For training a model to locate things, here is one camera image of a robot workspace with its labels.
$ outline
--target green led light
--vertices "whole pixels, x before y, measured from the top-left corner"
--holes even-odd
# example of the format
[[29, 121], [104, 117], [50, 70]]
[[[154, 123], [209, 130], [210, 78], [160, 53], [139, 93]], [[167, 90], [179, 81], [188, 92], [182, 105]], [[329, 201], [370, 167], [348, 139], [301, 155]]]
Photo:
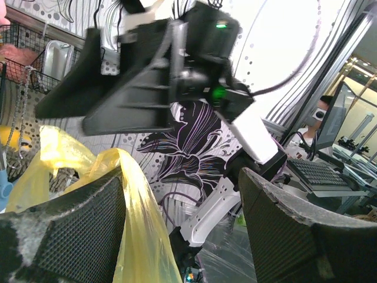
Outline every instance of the green led light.
[[212, 92], [212, 99], [219, 100], [225, 96], [225, 88], [224, 87], [217, 87]]

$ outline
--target pink object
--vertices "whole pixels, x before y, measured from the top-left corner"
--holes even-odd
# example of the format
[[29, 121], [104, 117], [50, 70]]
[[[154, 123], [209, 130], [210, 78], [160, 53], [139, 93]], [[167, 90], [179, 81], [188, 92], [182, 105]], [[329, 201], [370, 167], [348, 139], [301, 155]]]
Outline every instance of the pink object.
[[13, 44], [4, 44], [2, 47], [0, 47], [0, 55], [5, 57], [6, 77], [9, 80], [15, 81], [16, 83], [21, 82], [21, 77], [25, 66], [31, 65], [38, 57], [38, 54], [34, 51], [27, 48], [19, 49]]
[[5, 18], [6, 16], [6, 6], [5, 1], [0, 0], [0, 25], [10, 25], [11, 22]]

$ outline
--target purple flower outline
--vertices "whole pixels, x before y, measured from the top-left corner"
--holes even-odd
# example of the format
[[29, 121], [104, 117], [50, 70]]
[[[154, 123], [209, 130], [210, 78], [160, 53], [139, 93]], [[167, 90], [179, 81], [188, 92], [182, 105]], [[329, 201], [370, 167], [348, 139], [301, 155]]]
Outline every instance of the purple flower outline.
[[228, 156], [221, 137], [221, 120], [201, 101], [180, 103], [180, 121], [170, 133], [149, 134], [137, 149], [142, 153], [162, 153], [165, 159], [153, 182], [184, 183], [197, 187], [205, 199], [223, 175]]

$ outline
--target ceiling light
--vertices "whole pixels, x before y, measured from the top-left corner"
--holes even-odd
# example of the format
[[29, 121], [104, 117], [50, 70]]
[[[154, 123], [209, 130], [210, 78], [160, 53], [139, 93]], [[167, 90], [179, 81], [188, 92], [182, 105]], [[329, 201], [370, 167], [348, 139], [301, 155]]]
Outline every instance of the ceiling light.
[[360, 72], [362, 72], [362, 73], [364, 73], [364, 74], [367, 74], [368, 76], [373, 76], [373, 74], [372, 73], [370, 73], [370, 72], [367, 72], [367, 71], [365, 71], [363, 68], [360, 68], [360, 67], [358, 67], [358, 66], [353, 66], [356, 70], [359, 70]]

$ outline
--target yellow plastic bag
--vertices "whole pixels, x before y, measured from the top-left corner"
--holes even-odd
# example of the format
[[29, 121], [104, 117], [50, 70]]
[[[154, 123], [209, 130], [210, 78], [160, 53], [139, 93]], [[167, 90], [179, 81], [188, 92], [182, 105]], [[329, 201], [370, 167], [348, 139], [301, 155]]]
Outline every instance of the yellow plastic bag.
[[122, 149], [95, 157], [88, 148], [53, 126], [41, 127], [41, 151], [16, 183], [6, 211], [23, 211], [48, 201], [49, 173], [75, 169], [80, 179], [64, 193], [84, 186], [121, 166], [126, 220], [113, 283], [181, 282], [166, 226], [137, 162]]

